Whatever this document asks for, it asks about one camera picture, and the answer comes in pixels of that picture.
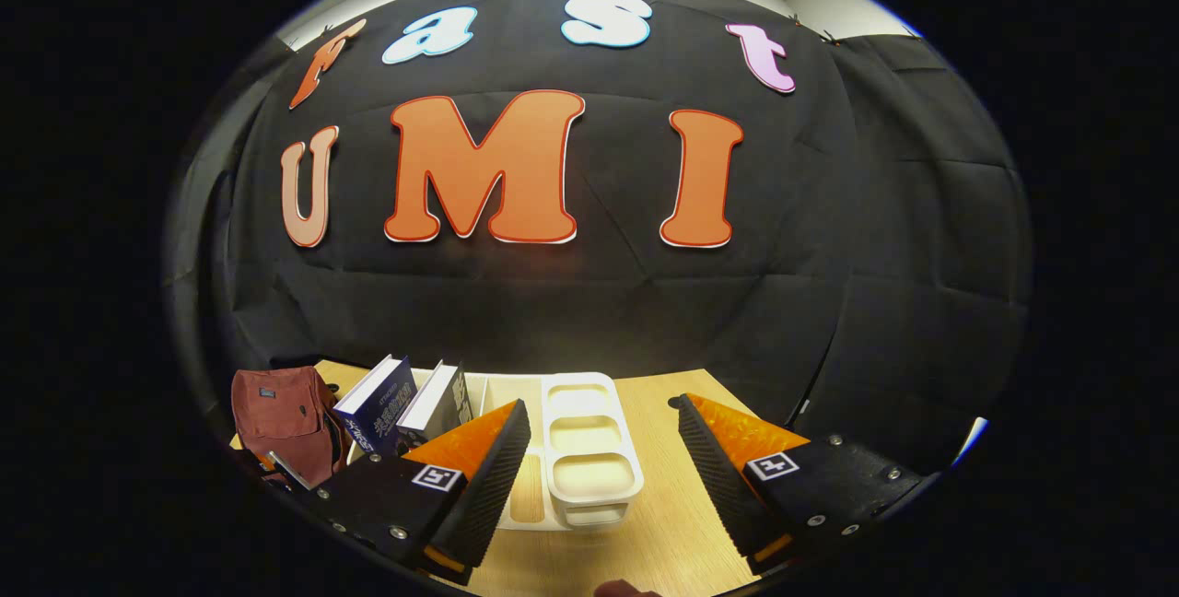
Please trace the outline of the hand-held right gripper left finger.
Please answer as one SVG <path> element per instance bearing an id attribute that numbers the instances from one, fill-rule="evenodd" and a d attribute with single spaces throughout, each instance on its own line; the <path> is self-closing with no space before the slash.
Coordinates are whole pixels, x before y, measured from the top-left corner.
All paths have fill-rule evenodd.
<path id="1" fill-rule="evenodd" d="M 400 568 L 467 585 L 531 442 L 512 400 L 401 457 L 374 454 L 312 488 L 312 516 Z"/>

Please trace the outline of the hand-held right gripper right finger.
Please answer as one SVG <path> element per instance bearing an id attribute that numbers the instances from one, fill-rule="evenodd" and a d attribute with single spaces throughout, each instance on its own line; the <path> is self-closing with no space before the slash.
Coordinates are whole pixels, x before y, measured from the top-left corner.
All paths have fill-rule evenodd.
<path id="1" fill-rule="evenodd" d="M 841 551 L 927 487 L 926 475 L 847 435 L 810 440 L 694 392 L 679 396 L 679 434 L 755 576 Z"/>

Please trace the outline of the black portrait book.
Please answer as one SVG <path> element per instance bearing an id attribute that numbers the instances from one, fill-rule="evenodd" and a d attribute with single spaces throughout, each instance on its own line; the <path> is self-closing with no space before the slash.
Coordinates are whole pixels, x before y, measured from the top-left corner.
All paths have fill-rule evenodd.
<path id="1" fill-rule="evenodd" d="M 439 362 L 397 421 L 399 441 L 416 450 L 474 416 L 466 366 Z"/>

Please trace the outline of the white bookshelf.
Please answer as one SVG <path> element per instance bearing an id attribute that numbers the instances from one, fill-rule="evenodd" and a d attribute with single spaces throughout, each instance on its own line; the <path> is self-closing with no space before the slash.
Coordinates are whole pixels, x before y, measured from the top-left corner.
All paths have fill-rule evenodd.
<path id="1" fill-rule="evenodd" d="M 644 486 L 613 380 L 602 373 L 467 376 L 476 414 L 521 400 L 531 416 L 525 462 L 498 527 L 614 526 Z"/>

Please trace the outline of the blue book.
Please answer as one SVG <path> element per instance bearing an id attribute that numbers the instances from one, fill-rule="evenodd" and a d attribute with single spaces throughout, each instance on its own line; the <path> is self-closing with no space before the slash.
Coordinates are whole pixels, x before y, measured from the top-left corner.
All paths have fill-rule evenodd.
<path id="1" fill-rule="evenodd" d="M 335 405 L 358 450 L 367 454 L 395 454 L 399 420 L 417 395 L 409 357 L 388 355 Z"/>

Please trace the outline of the dark red schoolbag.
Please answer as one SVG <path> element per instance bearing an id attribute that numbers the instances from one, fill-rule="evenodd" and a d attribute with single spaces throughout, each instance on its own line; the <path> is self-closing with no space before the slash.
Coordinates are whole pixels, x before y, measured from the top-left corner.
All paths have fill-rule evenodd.
<path id="1" fill-rule="evenodd" d="M 233 420 L 244 450 L 276 451 L 310 487 L 348 466 L 353 438 L 335 412 L 336 396 L 312 366 L 236 370 Z"/>

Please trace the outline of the black backdrop cloth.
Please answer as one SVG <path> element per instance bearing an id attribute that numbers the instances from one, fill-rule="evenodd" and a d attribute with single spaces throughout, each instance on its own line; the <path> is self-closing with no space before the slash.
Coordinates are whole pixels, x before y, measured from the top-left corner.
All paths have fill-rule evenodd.
<path id="1" fill-rule="evenodd" d="M 926 473 L 1013 368 L 1026 193 L 929 44 L 746 0 L 394 0 L 274 44 L 195 144 L 162 289 L 195 396 L 391 354 L 704 368 Z"/>

